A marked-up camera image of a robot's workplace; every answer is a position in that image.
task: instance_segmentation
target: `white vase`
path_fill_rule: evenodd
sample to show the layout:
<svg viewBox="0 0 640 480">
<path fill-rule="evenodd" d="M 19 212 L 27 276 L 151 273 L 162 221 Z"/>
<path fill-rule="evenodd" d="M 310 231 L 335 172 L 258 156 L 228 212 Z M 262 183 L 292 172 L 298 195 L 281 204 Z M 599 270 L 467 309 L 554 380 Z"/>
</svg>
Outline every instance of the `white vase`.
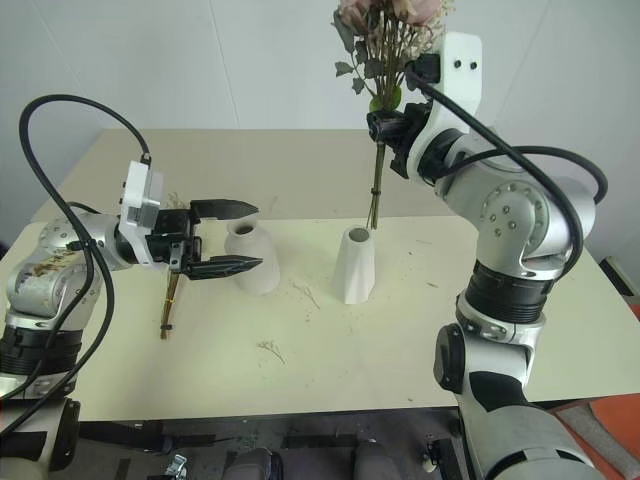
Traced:
<svg viewBox="0 0 640 480">
<path fill-rule="evenodd" d="M 348 305 L 366 302 L 376 281 L 373 233 L 364 227 L 348 228 L 342 235 L 333 274 L 333 288 Z"/>
<path fill-rule="evenodd" d="M 255 215 L 231 221 L 227 224 L 229 234 L 224 242 L 228 255 L 244 255 L 261 258 L 262 263 L 248 272 L 232 278 L 243 290 L 256 295 L 273 291 L 280 283 L 280 266 L 269 233 L 258 225 Z"/>
</svg>

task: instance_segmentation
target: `dried flower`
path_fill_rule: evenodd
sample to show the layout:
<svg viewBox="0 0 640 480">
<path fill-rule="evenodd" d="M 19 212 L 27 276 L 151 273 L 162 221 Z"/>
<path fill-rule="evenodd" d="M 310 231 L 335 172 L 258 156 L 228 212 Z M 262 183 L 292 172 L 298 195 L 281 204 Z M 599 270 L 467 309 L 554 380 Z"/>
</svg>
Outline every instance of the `dried flower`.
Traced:
<svg viewBox="0 0 640 480">
<path fill-rule="evenodd" d="M 349 27 L 354 35 L 368 33 L 366 16 L 371 4 L 372 0 L 340 0 L 338 8 L 340 20 Z"/>
<path fill-rule="evenodd" d="M 438 15 L 441 0 L 392 0 L 396 16 L 409 25 L 424 27 Z"/>
</svg>

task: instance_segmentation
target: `cable connector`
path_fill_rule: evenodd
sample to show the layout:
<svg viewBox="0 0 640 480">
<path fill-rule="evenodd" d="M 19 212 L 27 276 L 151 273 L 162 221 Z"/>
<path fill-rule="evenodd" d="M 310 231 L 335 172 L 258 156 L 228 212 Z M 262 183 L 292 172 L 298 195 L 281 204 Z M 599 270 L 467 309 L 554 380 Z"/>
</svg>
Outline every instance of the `cable connector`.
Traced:
<svg viewBox="0 0 640 480">
<path fill-rule="evenodd" d="M 149 152 L 144 152 L 140 155 L 140 163 L 144 163 L 147 167 L 151 166 L 151 154 Z"/>
<path fill-rule="evenodd" d="M 405 70 L 411 69 L 416 75 L 427 83 L 440 83 L 440 55 L 437 53 L 424 53 L 413 62 L 407 63 Z M 418 88 L 412 81 L 411 75 L 407 75 L 407 87 L 413 91 Z"/>
</svg>

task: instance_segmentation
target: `small dried twig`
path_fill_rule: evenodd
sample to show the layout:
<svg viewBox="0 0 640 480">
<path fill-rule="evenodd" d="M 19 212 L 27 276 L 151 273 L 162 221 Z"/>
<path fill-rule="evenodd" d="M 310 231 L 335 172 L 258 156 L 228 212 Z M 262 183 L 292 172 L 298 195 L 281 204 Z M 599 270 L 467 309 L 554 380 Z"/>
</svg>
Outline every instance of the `small dried twig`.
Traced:
<svg viewBox="0 0 640 480">
<path fill-rule="evenodd" d="M 309 287 L 307 287 L 306 285 L 298 285 L 295 282 L 293 282 L 292 285 L 293 285 L 293 288 L 295 288 L 299 292 L 302 292 L 304 296 L 306 296 L 309 300 L 311 300 L 318 310 L 322 310 L 320 308 L 320 305 L 318 305 L 318 302 L 316 302 L 316 299 L 313 296 L 313 293 L 311 292 L 311 289 Z"/>
<path fill-rule="evenodd" d="M 282 358 L 280 349 L 275 343 L 273 343 L 273 340 L 270 340 L 268 342 L 266 340 L 263 342 L 258 342 L 256 343 L 256 347 L 262 348 L 263 350 L 267 350 L 268 352 L 273 353 L 276 357 L 278 357 L 278 360 L 280 360 L 283 365 L 287 364 L 287 362 L 284 361 L 284 358 Z"/>
</svg>

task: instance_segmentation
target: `flower stem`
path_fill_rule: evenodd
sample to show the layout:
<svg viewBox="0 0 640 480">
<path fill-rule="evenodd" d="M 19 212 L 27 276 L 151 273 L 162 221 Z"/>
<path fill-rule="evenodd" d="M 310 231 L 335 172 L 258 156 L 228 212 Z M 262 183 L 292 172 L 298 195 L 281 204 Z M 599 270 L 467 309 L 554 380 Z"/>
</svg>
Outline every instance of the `flower stem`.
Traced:
<svg viewBox="0 0 640 480">
<path fill-rule="evenodd" d="M 371 222 L 371 228 L 376 230 L 378 228 L 378 213 L 380 208 L 380 196 L 382 195 L 382 169 L 384 168 L 384 153 L 386 146 L 384 143 L 379 142 L 376 144 L 376 167 L 373 175 L 373 188 L 371 189 L 371 208 L 369 210 L 369 219 L 367 220 L 367 227 L 369 227 L 369 221 Z"/>
<path fill-rule="evenodd" d="M 169 327 L 169 315 L 171 314 L 171 307 L 175 302 L 176 288 L 178 287 L 179 280 L 180 280 L 179 273 L 169 272 L 167 294 L 164 301 L 164 309 L 162 310 L 162 319 L 160 321 L 160 338 L 162 340 L 167 339 L 167 331 Z"/>
</svg>

